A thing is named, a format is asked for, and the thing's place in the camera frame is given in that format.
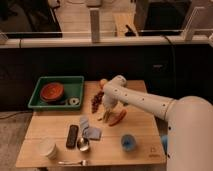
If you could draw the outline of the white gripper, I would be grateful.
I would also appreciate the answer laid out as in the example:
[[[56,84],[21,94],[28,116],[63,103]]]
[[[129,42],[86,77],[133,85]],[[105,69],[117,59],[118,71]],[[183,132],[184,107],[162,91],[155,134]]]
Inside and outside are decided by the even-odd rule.
[[[104,95],[102,98],[102,103],[104,108],[106,109],[103,114],[103,122],[107,122],[111,114],[113,113],[113,108],[116,107],[118,101],[108,95]]]

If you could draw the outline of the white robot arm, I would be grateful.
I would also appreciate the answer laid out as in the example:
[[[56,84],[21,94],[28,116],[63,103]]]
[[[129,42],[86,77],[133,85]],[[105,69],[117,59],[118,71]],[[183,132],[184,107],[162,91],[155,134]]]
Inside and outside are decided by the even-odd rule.
[[[103,104],[117,101],[141,108],[168,122],[167,171],[213,171],[213,105],[197,96],[175,100],[128,89],[118,75],[103,86]]]

